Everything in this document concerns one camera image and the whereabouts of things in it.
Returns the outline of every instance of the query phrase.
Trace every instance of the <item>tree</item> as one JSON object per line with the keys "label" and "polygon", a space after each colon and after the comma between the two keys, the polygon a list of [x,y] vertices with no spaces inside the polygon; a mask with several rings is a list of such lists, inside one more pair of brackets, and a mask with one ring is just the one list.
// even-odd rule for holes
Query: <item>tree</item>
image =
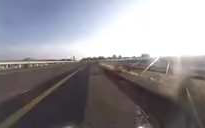
{"label": "tree", "polygon": [[121,56],[121,55],[119,55],[119,56],[118,56],[118,59],[121,59],[121,58],[122,58],[122,56]]}
{"label": "tree", "polygon": [[112,57],[113,59],[116,59],[117,58],[117,56],[116,55],[113,55],[113,57]]}
{"label": "tree", "polygon": [[149,57],[150,57],[150,55],[149,55],[149,54],[144,53],[144,54],[142,54],[142,55],[141,55],[141,57],[142,57],[142,58],[149,58]]}

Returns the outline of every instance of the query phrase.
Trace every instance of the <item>asphalt road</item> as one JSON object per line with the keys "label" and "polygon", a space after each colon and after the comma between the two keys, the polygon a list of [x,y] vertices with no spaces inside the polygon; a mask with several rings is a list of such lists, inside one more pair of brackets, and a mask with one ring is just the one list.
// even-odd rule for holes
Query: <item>asphalt road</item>
{"label": "asphalt road", "polygon": [[[188,125],[193,119],[188,120],[170,100],[115,76],[96,63],[76,70],[36,87],[41,93],[27,92],[28,98],[19,96],[2,106],[0,126],[11,120],[14,123],[8,126],[12,128],[195,128]],[[33,100],[55,86],[30,107]]]}
{"label": "asphalt road", "polygon": [[81,65],[81,63],[63,64],[0,72],[0,104]]}

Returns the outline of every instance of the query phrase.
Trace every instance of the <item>lane marking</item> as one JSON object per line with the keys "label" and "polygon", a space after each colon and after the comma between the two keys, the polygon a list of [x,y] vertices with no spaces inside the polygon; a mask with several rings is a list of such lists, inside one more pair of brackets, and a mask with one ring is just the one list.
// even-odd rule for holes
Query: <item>lane marking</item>
{"label": "lane marking", "polygon": [[51,88],[47,89],[45,92],[43,92],[41,95],[33,99],[29,104],[25,105],[15,113],[13,113],[11,116],[9,116],[4,122],[0,124],[0,128],[8,128],[14,123],[16,123],[22,116],[24,116],[27,112],[29,112],[34,106],[36,106],[41,100],[43,100],[46,96],[48,96],[50,93],[52,93],[55,89],[57,89],[59,86],[61,86],[64,82],[66,82],[68,79],[70,79],[72,76],[74,76],[76,73],[78,73],[80,70],[82,70],[85,66],[79,68],[77,71],[73,72],[69,76],[65,77],[58,83],[56,83]]}

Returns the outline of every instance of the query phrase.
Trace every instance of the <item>guardrail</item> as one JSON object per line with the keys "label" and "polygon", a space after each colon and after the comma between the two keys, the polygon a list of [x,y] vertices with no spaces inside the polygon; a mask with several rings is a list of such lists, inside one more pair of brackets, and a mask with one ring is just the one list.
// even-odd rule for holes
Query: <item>guardrail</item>
{"label": "guardrail", "polygon": [[50,63],[70,63],[77,61],[0,61],[0,65],[13,65],[13,64],[50,64]]}

